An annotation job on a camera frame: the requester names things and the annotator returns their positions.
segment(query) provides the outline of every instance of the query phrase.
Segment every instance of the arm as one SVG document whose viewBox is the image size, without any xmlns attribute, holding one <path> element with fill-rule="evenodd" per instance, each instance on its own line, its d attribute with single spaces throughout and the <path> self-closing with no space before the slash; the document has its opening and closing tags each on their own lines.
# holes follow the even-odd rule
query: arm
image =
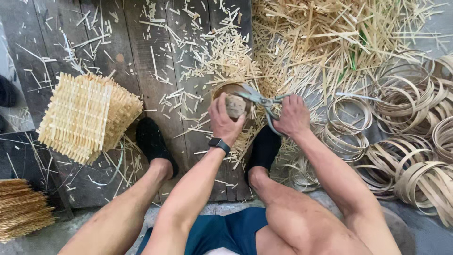
<svg viewBox="0 0 453 255">
<path fill-rule="evenodd" d="M 304 152 L 320 184 L 343 213 L 346 227 L 373 254 L 400 254 L 378 200 L 359 175 L 315 137 L 310 130 L 310 112 L 301 97 L 291 95 L 283 99 L 282 116 L 274 126 Z"/>
<path fill-rule="evenodd" d="M 242 130 L 245 116 L 233 122 L 227 115 L 226 94 L 208 109 L 214 136 L 230 147 Z M 217 171 L 225 157 L 221 148 L 211 148 L 176 184 L 160 209 L 143 254 L 183 254 L 189 231 L 209 199 Z"/>
</svg>

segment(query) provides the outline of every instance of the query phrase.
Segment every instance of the watch face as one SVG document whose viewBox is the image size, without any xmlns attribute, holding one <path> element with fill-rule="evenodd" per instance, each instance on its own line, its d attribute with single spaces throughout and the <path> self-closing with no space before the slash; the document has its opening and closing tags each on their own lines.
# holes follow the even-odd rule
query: watch face
<svg viewBox="0 0 453 255">
<path fill-rule="evenodd" d="M 220 138 L 211 138 L 211 139 L 209 140 L 208 145 L 211 146 L 211 147 L 212 147 L 212 146 L 217 146 L 217 145 L 219 144 L 220 141 L 221 141 Z"/>
</svg>

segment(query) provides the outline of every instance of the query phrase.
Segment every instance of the forearm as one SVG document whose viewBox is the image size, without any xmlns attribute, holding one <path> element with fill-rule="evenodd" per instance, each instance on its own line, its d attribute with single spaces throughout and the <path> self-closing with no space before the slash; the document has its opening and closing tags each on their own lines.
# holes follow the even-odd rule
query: forearm
<svg viewBox="0 0 453 255">
<path fill-rule="evenodd" d="M 345 216 L 380 208 L 359 175 L 311 131 L 298 134 L 294 141 L 313 165 L 320 184 Z"/>
<path fill-rule="evenodd" d="M 151 249 L 146 251 L 164 252 L 168 246 L 160 243 L 160 237 L 167 234 L 185 245 L 193 223 L 209 199 L 224 156 L 222 149 L 211 148 L 176 184 L 157 215 L 146 246 Z"/>
</svg>

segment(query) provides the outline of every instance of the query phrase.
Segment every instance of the blue shorts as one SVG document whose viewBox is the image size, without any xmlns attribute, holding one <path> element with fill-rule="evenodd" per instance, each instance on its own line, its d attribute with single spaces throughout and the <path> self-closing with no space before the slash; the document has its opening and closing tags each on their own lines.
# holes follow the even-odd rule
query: blue shorts
<svg viewBox="0 0 453 255">
<path fill-rule="evenodd" d="M 266 209 L 249 207 L 227 216 L 200 215 L 187 238 L 185 255 L 203 255 L 225 247 L 240 255 L 256 255 L 255 233 L 267 225 Z M 140 255 L 153 228 L 143 237 L 136 255 Z"/>
</svg>

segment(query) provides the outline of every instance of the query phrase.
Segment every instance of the wooden floor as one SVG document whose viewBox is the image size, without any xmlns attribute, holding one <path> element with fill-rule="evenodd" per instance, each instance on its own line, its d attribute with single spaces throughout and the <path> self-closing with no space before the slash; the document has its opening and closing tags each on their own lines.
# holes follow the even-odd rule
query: wooden floor
<svg viewBox="0 0 453 255">
<path fill-rule="evenodd" d="M 188 2 L 188 10 L 200 14 L 200 21 L 195 20 L 200 29 L 193 30 L 194 26 L 190 25 L 192 18 L 183 12 L 184 0 L 151 0 L 151 2 L 156 3 L 155 19 L 165 19 L 166 22 L 162 23 L 163 25 L 167 25 L 180 38 L 195 39 L 198 45 L 205 45 L 205 42 L 200 40 L 200 34 L 222 27 L 223 25 L 219 22 L 227 17 L 227 14 L 219 9 L 218 1 L 216 4 L 213 0 L 192 0 Z M 224 6 L 231 11 L 240 7 L 242 18 L 239 26 L 242 29 L 239 31 L 243 36 L 250 33 L 251 37 L 250 1 L 224 0 L 223 2 Z M 101 29 L 100 9 L 102 9 L 104 24 L 109 20 L 112 30 L 111 36 L 105 37 L 104 41 L 111 43 L 99 45 L 94 60 L 88 54 L 91 51 L 90 44 L 76 48 L 76 56 L 86 59 L 87 65 L 99 68 L 99 71 L 105 76 L 116 70 L 113 77 L 117 83 L 131 93 L 142 96 L 145 109 L 158 109 L 157 112 L 145 112 L 145 114 L 153 118 L 160 126 L 167 146 L 180 168 L 178 177 L 167 182 L 160 189 L 159 196 L 155 199 L 156 203 L 160 203 L 167 197 L 165 193 L 169 193 L 181 176 L 202 157 L 202 154 L 194 155 L 194 153 L 208 149 L 208 139 L 201 132 L 190 132 L 178 138 L 172 138 L 196 125 L 193 121 L 180 121 L 178 111 L 188 118 L 199 118 L 201 113 L 206 112 L 210 104 L 210 87 L 203 90 L 203 84 L 212 77 L 205 75 L 204 78 L 181 79 L 182 72 L 185 71 L 183 66 L 193 67 L 195 65 L 193 54 L 189 51 L 191 45 L 187 44 L 178 48 L 168 29 L 140 23 L 139 21 L 146 21 L 143 14 L 145 4 L 146 0 L 102 0 L 101 5 L 98 0 L 0 0 L 0 16 L 10 55 L 14 60 L 29 111 L 35 126 L 38 127 L 52 96 L 50 85 L 58 82 L 56 76 L 59 72 L 78 75 L 77 71 L 63 60 L 67 56 L 67 52 L 62 46 L 65 43 L 63 34 L 73 45 L 98 37 Z M 179 10 L 180 15 L 171 10 Z M 94 19 L 97 12 L 98 21 L 94 24 L 93 29 L 89 29 L 85 21 L 77 25 L 88 11 L 90 11 L 87 16 L 89 22 Z M 115 18 L 110 13 L 113 15 L 116 13 L 118 22 L 114 22 Z M 98 41 L 91 43 L 91 47 L 94 49 L 97 43 Z M 175 52 L 169 51 L 168 47 L 173 46 Z M 156 70 L 153 65 L 151 47 L 154 52 Z M 40 59 L 25 49 L 39 57 L 49 57 L 57 61 L 43 64 Z M 156 80 L 153 76 L 156 72 L 163 79 L 168 78 L 168 83 Z M 46 80 L 51 80 L 51 82 L 39 83 L 43 87 L 40 88 L 37 81 Z M 185 88 L 184 91 L 187 93 L 203 96 L 204 101 L 198 105 L 195 113 L 189 112 L 182 106 L 170 113 L 167 108 L 163 113 L 171 117 L 168 119 L 161 112 L 162 106 L 159 105 L 159 101 L 164 94 L 168 95 L 181 88 Z M 188 105 L 188 107 L 194 109 L 194 105 Z M 131 138 L 135 135 L 134 125 L 136 123 L 127 132 Z M 210 129 L 208 123 L 203 126 L 203 129 Z M 115 151 L 109 152 L 109 155 L 114 156 Z M 75 163 L 62 164 L 58 161 L 68 162 L 65 156 L 56 152 L 52 152 L 52 156 L 50 169 L 59 173 L 59 182 L 62 189 L 65 190 L 62 196 L 66 196 L 64 199 L 69 201 L 72 208 L 104 205 L 113 198 L 117 189 L 119 189 L 118 194 L 121 194 L 127 188 L 125 184 L 120 186 L 119 176 L 111 184 L 101 188 L 89 181 L 88 175 L 99 182 L 110 179 L 111 176 L 108 176 L 108 171 L 105 170 L 111 170 L 112 166 L 107 164 L 103 156 L 92 166 L 80 166 Z M 248 186 L 244 183 L 242 169 L 238 167 L 233 170 L 232 165 L 232 163 L 224 162 L 216 179 L 238 185 L 233 189 L 232 186 L 226 186 L 225 183 L 216 181 L 211 201 L 243 201 L 251 196 Z M 144 162 L 144 169 L 147 169 L 146 162 Z M 76 187 L 76 189 L 67 191 L 65 185 L 69 182 L 71 187 Z"/>
</svg>

